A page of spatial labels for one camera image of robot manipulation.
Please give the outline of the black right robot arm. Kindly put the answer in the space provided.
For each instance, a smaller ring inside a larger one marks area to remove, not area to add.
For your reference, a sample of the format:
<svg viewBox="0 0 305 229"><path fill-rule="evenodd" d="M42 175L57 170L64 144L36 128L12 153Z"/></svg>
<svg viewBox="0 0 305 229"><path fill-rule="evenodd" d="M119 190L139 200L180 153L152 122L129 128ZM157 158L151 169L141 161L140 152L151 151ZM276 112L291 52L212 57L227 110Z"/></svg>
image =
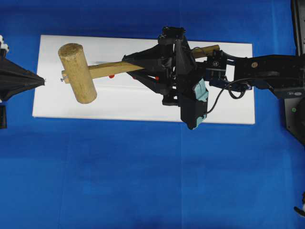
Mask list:
<svg viewBox="0 0 305 229"><path fill-rule="evenodd" d="M164 27L158 43L123 57L139 67L128 71L135 80L163 96L164 105L207 110L207 86L227 91L234 99L256 87L277 98L305 95L305 57L267 55L235 57L219 48L189 46L185 29Z"/></svg>

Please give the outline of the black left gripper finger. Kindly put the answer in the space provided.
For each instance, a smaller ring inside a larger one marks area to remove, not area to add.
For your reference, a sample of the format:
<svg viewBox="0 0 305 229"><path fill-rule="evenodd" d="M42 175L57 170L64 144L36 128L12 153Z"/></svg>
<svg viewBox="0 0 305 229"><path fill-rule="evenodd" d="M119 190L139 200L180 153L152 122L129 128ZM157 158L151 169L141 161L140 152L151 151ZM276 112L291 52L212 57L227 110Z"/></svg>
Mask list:
<svg viewBox="0 0 305 229"><path fill-rule="evenodd" d="M40 76L4 57L0 58L0 99L2 101L42 85L45 85L45 80Z"/></svg>

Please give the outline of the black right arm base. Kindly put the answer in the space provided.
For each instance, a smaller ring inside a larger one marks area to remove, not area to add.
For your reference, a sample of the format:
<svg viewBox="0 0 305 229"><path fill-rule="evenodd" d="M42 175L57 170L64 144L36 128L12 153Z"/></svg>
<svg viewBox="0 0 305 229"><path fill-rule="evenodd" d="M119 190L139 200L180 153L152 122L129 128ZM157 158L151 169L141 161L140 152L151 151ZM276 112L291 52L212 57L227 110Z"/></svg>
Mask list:
<svg viewBox="0 0 305 229"><path fill-rule="evenodd" d="M296 98L285 99L286 129L301 143L305 144L305 2L291 1L292 23L294 29L295 54L300 60L297 76L301 82L301 92Z"/></svg>

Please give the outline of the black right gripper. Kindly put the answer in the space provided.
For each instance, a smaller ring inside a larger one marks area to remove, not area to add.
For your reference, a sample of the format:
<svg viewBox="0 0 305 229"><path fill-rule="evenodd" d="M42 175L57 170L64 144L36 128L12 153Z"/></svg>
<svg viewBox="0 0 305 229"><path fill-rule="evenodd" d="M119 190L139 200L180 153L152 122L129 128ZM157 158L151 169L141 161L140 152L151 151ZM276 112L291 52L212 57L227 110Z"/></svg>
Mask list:
<svg viewBox="0 0 305 229"><path fill-rule="evenodd" d="M194 73L197 65L185 36L185 29L165 26L158 37L158 44L141 52L124 55L123 62L137 65L152 72L161 72L166 68L167 84L155 80L147 71L127 72L136 77L137 81L157 94L165 94L162 104L180 106L182 95L188 90L188 77Z"/></svg>

